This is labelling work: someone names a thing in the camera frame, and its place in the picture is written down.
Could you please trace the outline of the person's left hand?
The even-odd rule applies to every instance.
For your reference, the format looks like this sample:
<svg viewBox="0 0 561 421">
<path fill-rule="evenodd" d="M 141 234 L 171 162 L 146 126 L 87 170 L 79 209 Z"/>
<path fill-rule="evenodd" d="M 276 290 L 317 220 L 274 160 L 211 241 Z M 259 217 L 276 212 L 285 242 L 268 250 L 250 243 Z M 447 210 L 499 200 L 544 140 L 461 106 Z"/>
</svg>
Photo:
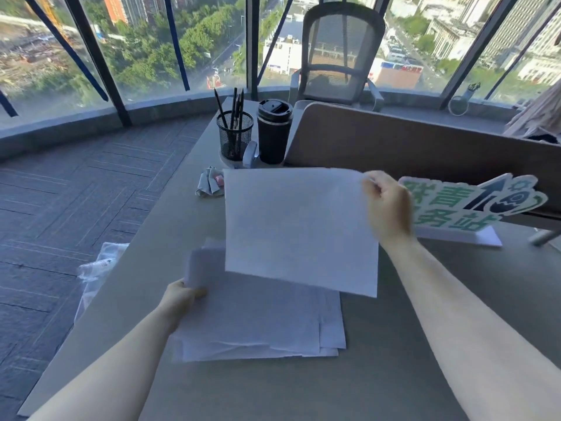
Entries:
<svg viewBox="0 0 561 421">
<path fill-rule="evenodd" d="M 192 287 L 187 285 L 184 278 L 170 283 L 155 309 L 158 315 L 165 321 L 170 332 L 174 332 L 177 329 L 182 318 L 187 314 L 193 303 L 196 301 L 187 301 L 186 288 Z"/>
</svg>

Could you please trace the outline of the person's right hand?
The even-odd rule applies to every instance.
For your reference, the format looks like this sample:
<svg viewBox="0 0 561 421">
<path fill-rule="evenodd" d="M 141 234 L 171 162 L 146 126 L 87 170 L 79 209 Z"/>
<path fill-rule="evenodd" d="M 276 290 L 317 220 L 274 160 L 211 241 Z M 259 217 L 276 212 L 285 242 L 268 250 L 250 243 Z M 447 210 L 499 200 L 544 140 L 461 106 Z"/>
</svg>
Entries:
<svg viewBox="0 0 561 421">
<path fill-rule="evenodd" d="M 416 240 L 409 191 L 398 183 L 396 201 L 367 201 L 368 221 L 382 248 L 391 253 Z"/>
</svg>

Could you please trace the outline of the stack of white papers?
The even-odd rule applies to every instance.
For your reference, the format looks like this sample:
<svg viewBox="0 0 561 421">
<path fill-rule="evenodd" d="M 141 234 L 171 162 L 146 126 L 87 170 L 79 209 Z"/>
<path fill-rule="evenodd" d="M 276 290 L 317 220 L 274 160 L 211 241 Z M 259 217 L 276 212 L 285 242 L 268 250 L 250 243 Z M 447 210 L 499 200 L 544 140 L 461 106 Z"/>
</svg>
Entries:
<svg viewBox="0 0 561 421">
<path fill-rule="evenodd" d="M 226 243 L 191 252 L 187 285 L 203 287 L 170 337 L 173 361 L 336 357 L 347 348 L 340 293 L 225 270 Z"/>
</svg>

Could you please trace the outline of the white paper sheet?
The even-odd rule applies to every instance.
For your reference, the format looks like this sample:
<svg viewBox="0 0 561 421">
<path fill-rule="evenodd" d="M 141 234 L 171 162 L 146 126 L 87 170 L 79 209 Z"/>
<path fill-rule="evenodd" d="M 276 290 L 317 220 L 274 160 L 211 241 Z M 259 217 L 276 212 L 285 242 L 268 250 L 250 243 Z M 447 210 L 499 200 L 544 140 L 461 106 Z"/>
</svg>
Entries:
<svg viewBox="0 0 561 421">
<path fill-rule="evenodd" d="M 379 244 L 363 173 L 265 168 L 223 176 L 227 271 L 377 297 Z"/>
</svg>

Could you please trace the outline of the person's left forearm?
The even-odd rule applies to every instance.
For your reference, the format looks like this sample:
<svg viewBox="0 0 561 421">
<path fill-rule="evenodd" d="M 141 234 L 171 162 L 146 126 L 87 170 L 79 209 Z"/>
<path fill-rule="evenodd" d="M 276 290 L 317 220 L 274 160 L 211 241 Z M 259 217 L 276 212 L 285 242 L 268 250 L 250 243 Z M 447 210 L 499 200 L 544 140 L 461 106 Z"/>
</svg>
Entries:
<svg viewBox="0 0 561 421">
<path fill-rule="evenodd" d="M 138 421 L 168 339 L 190 304 L 159 304 L 27 421 Z"/>
</svg>

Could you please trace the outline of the person's right forearm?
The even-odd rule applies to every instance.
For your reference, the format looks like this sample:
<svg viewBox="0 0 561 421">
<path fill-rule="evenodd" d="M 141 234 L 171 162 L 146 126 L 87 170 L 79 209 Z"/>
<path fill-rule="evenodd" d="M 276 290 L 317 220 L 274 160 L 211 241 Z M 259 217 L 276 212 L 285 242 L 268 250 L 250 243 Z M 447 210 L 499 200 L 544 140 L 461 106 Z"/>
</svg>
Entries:
<svg viewBox="0 0 561 421">
<path fill-rule="evenodd" d="M 470 421 L 561 421 L 561 369 L 414 237 L 381 234 L 380 244 Z"/>
</svg>

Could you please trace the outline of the brown desk divider panel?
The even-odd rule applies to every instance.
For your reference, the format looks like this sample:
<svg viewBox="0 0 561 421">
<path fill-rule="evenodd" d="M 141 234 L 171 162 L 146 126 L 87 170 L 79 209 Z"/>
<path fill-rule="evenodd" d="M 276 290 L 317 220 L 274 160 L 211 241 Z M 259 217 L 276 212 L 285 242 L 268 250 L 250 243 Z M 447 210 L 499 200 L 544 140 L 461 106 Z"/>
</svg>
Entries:
<svg viewBox="0 0 561 421">
<path fill-rule="evenodd" d="M 560 145 L 317 101 L 301 113 L 287 145 L 287 166 L 384 170 L 394 178 L 468 184 L 503 173 L 534 175 L 537 190 L 549 199 L 527 214 L 516 214 L 513 222 L 544 228 L 561 223 Z"/>
</svg>

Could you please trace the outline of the green and white desk sign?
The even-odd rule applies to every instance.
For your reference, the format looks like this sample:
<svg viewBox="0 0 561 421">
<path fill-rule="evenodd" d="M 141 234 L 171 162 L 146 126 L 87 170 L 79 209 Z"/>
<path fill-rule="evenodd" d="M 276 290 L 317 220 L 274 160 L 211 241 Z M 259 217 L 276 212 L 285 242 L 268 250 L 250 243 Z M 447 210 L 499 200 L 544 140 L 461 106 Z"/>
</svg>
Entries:
<svg viewBox="0 0 561 421">
<path fill-rule="evenodd" d="M 401 177 L 410 191 L 415 233 L 423 239 L 502 247 L 494 226 L 544 205 L 537 177 L 505 173 L 478 185 Z"/>
</svg>

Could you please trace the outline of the clear plastic bag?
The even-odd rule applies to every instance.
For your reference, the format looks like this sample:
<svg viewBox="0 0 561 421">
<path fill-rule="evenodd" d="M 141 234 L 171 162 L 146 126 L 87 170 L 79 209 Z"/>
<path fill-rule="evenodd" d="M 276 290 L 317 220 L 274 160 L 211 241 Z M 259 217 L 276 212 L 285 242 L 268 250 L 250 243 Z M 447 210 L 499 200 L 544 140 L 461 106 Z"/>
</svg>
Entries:
<svg viewBox="0 0 561 421">
<path fill-rule="evenodd" d="M 128 246 L 128 243 L 105 242 L 102 244 L 96 261 L 78 267 L 77 279 L 81 282 L 82 295 L 74 317 L 74 324 L 88 309 Z"/>
</svg>

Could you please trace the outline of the crumpled tissue wad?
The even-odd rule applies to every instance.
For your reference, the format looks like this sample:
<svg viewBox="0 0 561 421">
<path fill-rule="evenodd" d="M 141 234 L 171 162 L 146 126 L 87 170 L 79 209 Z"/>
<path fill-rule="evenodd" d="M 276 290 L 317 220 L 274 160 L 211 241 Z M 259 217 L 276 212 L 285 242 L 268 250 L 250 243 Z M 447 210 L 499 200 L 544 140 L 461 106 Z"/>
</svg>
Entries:
<svg viewBox="0 0 561 421">
<path fill-rule="evenodd" d="M 224 194 L 223 170 L 214 167 L 204 169 L 200 175 L 195 195 L 200 198 L 220 198 Z"/>
</svg>

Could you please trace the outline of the black travel tumbler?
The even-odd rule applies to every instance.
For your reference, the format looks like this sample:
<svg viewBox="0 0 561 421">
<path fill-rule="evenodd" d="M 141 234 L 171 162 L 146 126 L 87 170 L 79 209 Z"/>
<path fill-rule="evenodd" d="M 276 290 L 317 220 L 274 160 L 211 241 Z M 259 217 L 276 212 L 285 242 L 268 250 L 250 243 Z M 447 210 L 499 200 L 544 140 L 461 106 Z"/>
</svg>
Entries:
<svg viewBox="0 0 561 421">
<path fill-rule="evenodd" d="M 279 99 L 267 99 L 259 103 L 257 109 L 257 129 L 259 158 L 270 165 L 281 164 L 284 160 L 293 107 Z"/>
</svg>

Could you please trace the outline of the round glass vase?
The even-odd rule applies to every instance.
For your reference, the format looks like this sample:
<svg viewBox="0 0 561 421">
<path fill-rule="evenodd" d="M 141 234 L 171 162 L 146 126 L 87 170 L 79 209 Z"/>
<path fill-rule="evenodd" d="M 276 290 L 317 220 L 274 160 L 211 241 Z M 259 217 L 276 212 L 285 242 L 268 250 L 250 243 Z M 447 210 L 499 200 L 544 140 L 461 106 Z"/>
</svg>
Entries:
<svg viewBox="0 0 561 421">
<path fill-rule="evenodd" d="M 461 117 L 468 112 L 470 100 L 473 95 L 480 89 L 481 82 L 469 84 L 466 90 L 460 94 L 453 96 L 448 101 L 448 112 L 454 117 Z"/>
</svg>

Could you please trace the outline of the grey mesh office chair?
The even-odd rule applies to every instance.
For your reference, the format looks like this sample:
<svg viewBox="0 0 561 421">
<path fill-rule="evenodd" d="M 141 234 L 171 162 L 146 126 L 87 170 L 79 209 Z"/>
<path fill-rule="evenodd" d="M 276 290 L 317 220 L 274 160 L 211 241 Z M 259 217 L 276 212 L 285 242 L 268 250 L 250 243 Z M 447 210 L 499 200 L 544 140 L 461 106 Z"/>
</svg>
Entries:
<svg viewBox="0 0 561 421">
<path fill-rule="evenodd" d="M 303 109 L 312 101 L 358 107 L 365 87 L 373 112 L 385 101 L 369 78 L 385 34 L 377 11 L 346 1 L 313 6 L 304 15 L 301 66 L 291 77 L 288 102 Z"/>
</svg>

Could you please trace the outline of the white tape dispenser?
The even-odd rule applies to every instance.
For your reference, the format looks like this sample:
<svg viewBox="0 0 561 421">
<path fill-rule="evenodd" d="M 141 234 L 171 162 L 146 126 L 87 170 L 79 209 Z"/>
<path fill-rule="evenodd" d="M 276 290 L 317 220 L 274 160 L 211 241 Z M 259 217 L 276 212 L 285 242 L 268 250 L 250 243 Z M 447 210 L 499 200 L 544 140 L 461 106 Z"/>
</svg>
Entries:
<svg viewBox="0 0 561 421">
<path fill-rule="evenodd" d="M 252 169 L 256 168 L 259 159 L 258 142 L 250 141 L 247 145 L 243 144 L 243 154 L 239 161 L 233 161 L 223 156 L 221 149 L 219 150 L 219 158 L 225 168 L 228 169 Z"/>
</svg>

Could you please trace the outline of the black mesh pen holder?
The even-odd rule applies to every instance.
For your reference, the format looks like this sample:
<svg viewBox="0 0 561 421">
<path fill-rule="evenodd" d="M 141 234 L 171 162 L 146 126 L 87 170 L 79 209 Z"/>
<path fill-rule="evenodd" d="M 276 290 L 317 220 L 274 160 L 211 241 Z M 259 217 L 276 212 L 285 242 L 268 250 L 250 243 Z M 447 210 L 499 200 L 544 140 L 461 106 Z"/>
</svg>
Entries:
<svg viewBox="0 0 561 421">
<path fill-rule="evenodd" d="M 220 155 L 233 162 L 241 162 L 246 147 L 251 142 L 252 128 L 254 125 L 253 117 L 243 112 L 242 126 L 230 126 L 230 117 L 232 111 L 225 111 L 222 115 L 219 113 L 217 118 L 217 126 L 219 128 Z"/>
</svg>

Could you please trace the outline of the beige cloth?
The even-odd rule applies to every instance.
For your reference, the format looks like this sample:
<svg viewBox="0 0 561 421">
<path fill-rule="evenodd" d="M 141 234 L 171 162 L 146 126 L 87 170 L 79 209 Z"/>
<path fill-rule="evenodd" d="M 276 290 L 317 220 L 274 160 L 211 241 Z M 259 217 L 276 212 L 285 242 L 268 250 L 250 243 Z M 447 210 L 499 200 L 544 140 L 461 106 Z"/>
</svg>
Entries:
<svg viewBox="0 0 561 421">
<path fill-rule="evenodd" d="M 561 78 L 514 116 L 503 135 L 561 145 Z"/>
</svg>

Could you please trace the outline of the grey metal bar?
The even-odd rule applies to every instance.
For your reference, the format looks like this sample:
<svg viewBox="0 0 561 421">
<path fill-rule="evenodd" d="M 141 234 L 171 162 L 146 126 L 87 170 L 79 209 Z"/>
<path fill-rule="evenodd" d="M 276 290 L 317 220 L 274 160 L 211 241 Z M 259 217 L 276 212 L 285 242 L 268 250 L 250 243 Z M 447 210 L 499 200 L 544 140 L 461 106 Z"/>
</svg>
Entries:
<svg viewBox="0 0 561 421">
<path fill-rule="evenodd" d="M 551 231 L 538 230 L 529 238 L 529 243 L 535 247 L 542 247 L 559 236 L 561 236 L 561 229 Z"/>
</svg>

